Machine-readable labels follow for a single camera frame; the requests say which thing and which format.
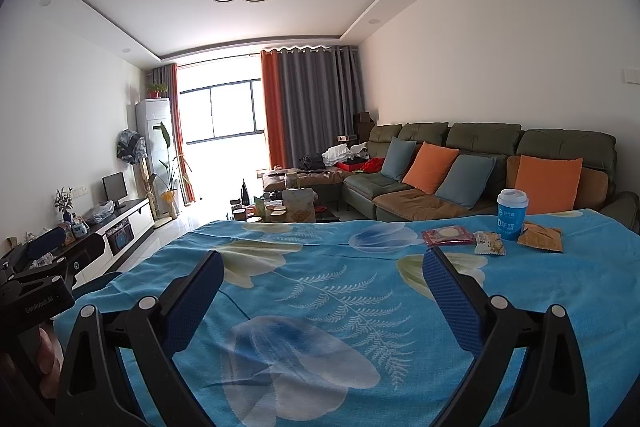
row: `monitor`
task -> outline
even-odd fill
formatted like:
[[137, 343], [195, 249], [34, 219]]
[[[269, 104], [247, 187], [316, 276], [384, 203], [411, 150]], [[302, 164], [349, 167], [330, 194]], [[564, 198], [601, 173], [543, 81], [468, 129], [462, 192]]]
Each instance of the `monitor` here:
[[107, 193], [107, 199], [113, 201], [116, 209], [122, 208], [124, 205], [118, 201], [127, 196], [127, 187], [124, 184], [124, 176], [122, 172], [116, 172], [111, 176], [102, 178], [104, 191]]

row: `wall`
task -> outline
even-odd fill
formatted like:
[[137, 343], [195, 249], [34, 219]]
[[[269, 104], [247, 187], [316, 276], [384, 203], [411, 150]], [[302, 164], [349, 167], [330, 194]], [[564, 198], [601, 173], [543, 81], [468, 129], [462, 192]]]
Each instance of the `wall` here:
[[639, 0], [418, 0], [361, 45], [378, 123], [498, 121], [618, 139], [640, 192]]
[[58, 222], [63, 185], [90, 190], [74, 200], [77, 213], [104, 200], [102, 177], [117, 171], [138, 194], [115, 153], [118, 133], [136, 127], [142, 72], [48, 22], [47, 9], [23, 0], [0, 9], [0, 252], [5, 237]]

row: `sofa headrest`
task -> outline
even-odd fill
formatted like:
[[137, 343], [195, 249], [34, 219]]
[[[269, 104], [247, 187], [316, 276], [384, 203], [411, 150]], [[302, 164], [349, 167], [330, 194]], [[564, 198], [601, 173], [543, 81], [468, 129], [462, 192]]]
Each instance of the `sofa headrest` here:
[[402, 127], [398, 139], [442, 146], [448, 128], [449, 122], [408, 123]]
[[447, 147], [489, 154], [515, 154], [522, 126], [514, 123], [455, 123]]
[[582, 165], [604, 171], [611, 182], [616, 172], [616, 139], [603, 132], [573, 129], [529, 129], [522, 135], [518, 155], [549, 160], [582, 158]]
[[371, 129], [369, 141], [378, 143], [391, 143], [392, 138], [397, 138], [402, 129], [402, 124], [377, 125]]

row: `sofa armrest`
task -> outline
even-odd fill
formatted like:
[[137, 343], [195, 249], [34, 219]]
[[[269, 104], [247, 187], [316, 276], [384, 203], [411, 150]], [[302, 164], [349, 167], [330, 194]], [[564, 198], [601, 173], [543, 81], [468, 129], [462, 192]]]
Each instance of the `sofa armrest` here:
[[639, 198], [634, 192], [619, 192], [609, 200], [606, 206], [600, 210], [600, 213], [604, 216], [612, 217], [629, 230], [638, 233], [640, 229], [638, 204]]

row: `red box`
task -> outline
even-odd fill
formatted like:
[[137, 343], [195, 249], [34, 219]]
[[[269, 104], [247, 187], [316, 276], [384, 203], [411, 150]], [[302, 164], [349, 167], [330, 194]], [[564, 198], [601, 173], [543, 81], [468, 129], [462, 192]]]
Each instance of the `red box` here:
[[353, 171], [359, 171], [360, 169], [362, 169], [362, 166], [365, 163], [366, 162], [361, 162], [361, 163], [353, 163], [353, 164], [347, 165], [346, 163], [338, 162], [337, 164], [335, 164], [335, 166], [342, 169], [343, 171], [353, 172]]

